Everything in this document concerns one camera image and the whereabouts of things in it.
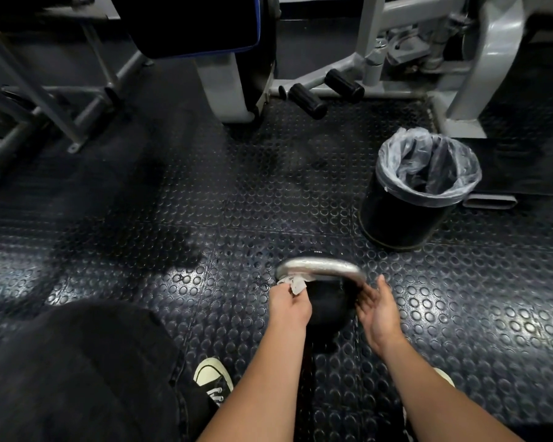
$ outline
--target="kettlebell handle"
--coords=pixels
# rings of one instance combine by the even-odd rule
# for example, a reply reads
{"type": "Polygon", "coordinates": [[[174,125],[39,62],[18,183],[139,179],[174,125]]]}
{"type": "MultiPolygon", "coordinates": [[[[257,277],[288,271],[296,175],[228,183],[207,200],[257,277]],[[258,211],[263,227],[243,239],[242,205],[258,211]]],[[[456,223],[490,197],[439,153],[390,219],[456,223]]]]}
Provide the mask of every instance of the kettlebell handle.
{"type": "Polygon", "coordinates": [[[367,281],[367,276],[363,270],[359,266],[354,265],[354,263],[319,256],[300,256],[298,258],[287,259],[277,266],[276,271],[277,281],[293,274],[346,277],[356,282],[359,287],[367,281]]]}

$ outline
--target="trash can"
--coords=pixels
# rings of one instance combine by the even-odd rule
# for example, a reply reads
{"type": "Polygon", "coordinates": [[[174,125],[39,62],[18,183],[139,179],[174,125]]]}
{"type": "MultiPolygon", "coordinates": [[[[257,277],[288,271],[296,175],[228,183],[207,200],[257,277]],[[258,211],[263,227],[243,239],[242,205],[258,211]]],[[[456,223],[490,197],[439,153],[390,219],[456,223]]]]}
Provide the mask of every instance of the trash can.
{"type": "Polygon", "coordinates": [[[480,180],[479,161],[463,143],[424,128],[400,128],[379,149],[360,227],[393,250],[418,248],[480,180]]]}

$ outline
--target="person's left hand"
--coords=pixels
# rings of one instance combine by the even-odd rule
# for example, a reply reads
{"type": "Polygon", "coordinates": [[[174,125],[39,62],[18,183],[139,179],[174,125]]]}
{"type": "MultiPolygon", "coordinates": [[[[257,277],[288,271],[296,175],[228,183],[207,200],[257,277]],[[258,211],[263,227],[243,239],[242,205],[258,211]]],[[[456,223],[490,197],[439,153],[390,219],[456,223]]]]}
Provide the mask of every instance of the person's left hand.
{"type": "Polygon", "coordinates": [[[268,310],[269,323],[305,328],[311,318],[311,303],[307,289],[295,296],[291,292],[290,284],[273,286],[268,292],[268,310]]]}

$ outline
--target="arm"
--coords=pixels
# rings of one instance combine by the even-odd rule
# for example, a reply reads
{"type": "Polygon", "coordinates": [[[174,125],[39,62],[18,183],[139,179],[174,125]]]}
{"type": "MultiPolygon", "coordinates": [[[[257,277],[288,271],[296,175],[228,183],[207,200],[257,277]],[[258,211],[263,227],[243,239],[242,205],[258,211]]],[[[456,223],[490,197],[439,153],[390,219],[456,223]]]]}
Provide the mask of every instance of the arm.
{"type": "Polygon", "coordinates": [[[421,442],[521,442],[518,436],[450,385],[405,339],[398,308],[383,275],[366,285],[357,314],[370,347],[383,358],[421,442]]]}
{"type": "Polygon", "coordinates": [[[290,285],[269,293],[270,320],[242,379],[219,408],[202,442],[292,441],[305,327],[311,316],[307,290],[298,296],[290,285]]]}

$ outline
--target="person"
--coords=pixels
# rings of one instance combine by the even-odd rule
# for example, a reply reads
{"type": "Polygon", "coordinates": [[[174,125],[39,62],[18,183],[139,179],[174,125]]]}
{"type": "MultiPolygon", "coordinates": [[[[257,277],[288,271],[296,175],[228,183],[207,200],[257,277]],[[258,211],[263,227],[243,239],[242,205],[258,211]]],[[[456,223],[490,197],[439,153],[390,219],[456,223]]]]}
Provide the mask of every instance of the person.
{"type": "MultiPolygon", "coordinates": [[[[307,291],[272,287],[269,312],[236,387],[216,358],[187,378],[184,356],[147,310],[81,300],[39,315],[0,347],[0,441],[291,441],[307,291]]],[[[383,276],[363,286],[356,312],[419,441],[520,440],[412,348],[383,276]]]]}

